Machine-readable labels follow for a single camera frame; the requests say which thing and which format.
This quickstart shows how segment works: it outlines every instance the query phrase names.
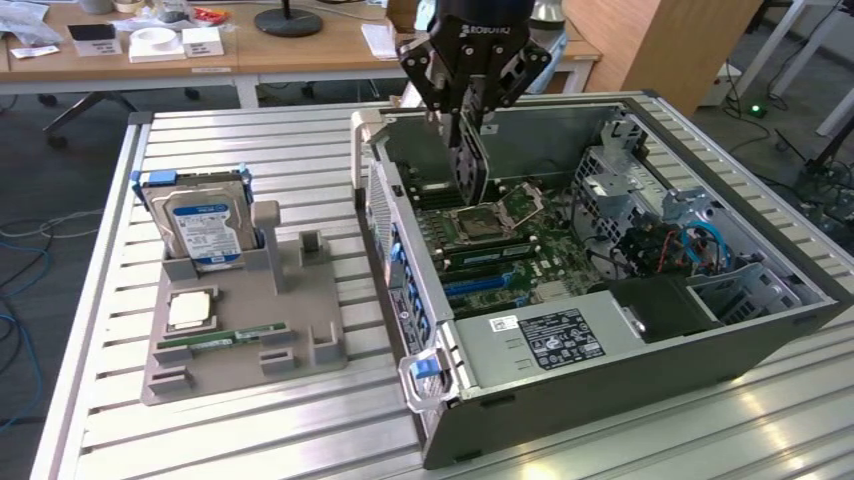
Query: green ram module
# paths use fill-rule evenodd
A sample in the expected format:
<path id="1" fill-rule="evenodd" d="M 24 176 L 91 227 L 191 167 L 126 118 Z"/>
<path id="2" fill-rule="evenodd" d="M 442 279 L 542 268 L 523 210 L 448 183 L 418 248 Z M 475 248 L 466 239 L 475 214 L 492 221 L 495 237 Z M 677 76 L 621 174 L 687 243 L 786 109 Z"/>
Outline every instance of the green ram module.
<path id="1" fill-rule="evenodd" d="M 283 330 L 284 323 L 274 323 L 271 325 L 260 325 L 258 327 L 247 327 L 239 330 L 224 330 L 222 332 L 203 333 L 190 337 L 166 340 L 158 343 L 158 349 L 174 347 L 190 347 L 191 350 L 210 350 L 214 348 L 230 347 L 242 343 L 252 343 L 258 341 L 262 333 L 274 330 Z"/>

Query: wooden cabinet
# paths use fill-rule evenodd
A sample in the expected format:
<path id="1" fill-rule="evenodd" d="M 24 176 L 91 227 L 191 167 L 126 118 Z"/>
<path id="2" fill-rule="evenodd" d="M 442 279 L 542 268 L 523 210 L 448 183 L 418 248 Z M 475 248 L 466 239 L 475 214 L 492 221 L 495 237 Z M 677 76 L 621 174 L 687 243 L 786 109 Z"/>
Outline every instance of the wooden cabinet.
<path id="1" fill-rule="evenodd" d="M 586 91 L 655 90 L 694 113 L 762 0 L 563 0 L 602 51 Z"/>

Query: aluminum slotted table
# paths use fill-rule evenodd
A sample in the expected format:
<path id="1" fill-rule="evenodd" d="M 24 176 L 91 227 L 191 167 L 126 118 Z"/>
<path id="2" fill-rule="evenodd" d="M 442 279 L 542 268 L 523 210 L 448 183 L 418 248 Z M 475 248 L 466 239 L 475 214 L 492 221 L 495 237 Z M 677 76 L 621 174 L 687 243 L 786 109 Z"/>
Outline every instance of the aluminum slotted table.
<path id="1" fill-rule="evenodd" d="M 850 257 L 825 238 L 803 234 L 790 207 L 707 137 L 682 126 L 679 114 L 663 102 L 642 101 L 854 290 Z M 730 383 L 447 469 L 420 468 L 352 208 L 348 129 L 359 108 L 366 105 L 136 117 L 32 478 L 851 478 L 851 315 Z M 666 171 L 667 152 L 650 158 Z M 339 372 L 146 407 L 139 396 L 163 244 L 130 193 L 128 174 L 242 162 L 255 176 L 256 198 L 280 202 L 279 239 L 319 229 L 331 240 L 351 362 Z M 674 184 L 691 181 L 673 175 Z"/>

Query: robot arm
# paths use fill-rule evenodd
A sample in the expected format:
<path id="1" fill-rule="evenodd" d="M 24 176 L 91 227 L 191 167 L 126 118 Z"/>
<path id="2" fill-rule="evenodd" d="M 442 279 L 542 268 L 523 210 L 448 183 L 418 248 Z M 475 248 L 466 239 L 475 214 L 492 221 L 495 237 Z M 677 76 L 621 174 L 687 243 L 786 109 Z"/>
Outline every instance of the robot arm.
<path id="1" fill-rule="evenodd" d="M 400 48 L 403 70 L 442 120 L 463 200 L 480 202 L 488 166 L 483 116 L 512 106 L 551 62 L 531 40 L 534 0 L 436 0 L 430 37 Z"/>

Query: blue hard drive label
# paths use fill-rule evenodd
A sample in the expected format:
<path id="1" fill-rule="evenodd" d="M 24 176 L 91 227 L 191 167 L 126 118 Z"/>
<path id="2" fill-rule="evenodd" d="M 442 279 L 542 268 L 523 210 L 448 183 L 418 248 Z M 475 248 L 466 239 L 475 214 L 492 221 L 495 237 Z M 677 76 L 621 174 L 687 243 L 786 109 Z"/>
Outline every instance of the blue hard drive label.
<path id="1" fill-rule="evenodd" d="M 228 205 L 198 205 L 172 210 L 187 253 L 199 263 L 216 265 L 240 256 L 238 233 L 228 226 Z"/>

